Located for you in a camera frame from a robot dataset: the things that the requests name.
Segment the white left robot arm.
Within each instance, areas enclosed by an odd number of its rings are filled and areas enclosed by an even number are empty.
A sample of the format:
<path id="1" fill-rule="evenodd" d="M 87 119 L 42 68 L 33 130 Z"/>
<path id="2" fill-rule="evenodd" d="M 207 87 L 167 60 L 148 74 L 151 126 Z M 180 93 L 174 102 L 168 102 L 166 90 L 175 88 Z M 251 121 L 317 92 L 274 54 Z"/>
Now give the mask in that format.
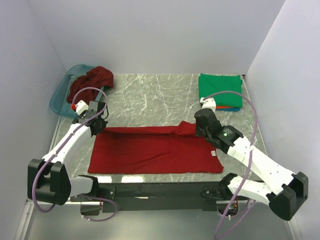
<path id="1" fill-rule="evenodd" d="M 75 108 L 80 112 L 65 136 L 45 156 L 32 159 L 27 166 L 27 197 L 34 202 L 62 206 L 70 197 L 83 195 L 94 201 L 100 195 L 96 177 L 71 177 L 68 169 L 81 146 L 106 128 L 108 122 L 102 115 L 107 112 L 107 106 L 92 100 L 89 104 L 78 102 Z"/>

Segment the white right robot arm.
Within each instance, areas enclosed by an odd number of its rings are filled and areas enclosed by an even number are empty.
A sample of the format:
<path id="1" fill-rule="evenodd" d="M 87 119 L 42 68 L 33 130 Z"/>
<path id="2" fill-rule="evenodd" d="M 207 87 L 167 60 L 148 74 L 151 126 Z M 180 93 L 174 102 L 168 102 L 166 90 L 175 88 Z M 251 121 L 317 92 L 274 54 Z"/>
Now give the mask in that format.
<path id="1" fill-rule="evenodd" d="M 279 218 L 289 221 L 308 199 L 309 179 L 303 172 L 294 173 L 279 165 L 255 146 L 233 126 L 221 125 L 210 108 L 197 111 L 195 133 L 215 148 L 245 165 L 261 181 L 244 180 L 229 173 L 219 182 L 222 198 L 238 195 L 265 205 Z"/>

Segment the bright red t shirt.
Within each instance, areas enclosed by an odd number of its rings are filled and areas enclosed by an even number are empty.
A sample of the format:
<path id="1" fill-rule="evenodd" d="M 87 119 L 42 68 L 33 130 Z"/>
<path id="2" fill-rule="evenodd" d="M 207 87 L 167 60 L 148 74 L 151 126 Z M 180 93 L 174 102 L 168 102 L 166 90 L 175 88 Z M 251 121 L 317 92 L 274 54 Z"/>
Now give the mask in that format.
<path id="1" fill-rule="evenodd" d="M 90 174 L 221 174 L 215 147 L 196 125 L 107 127 L 95 138 Z"/>

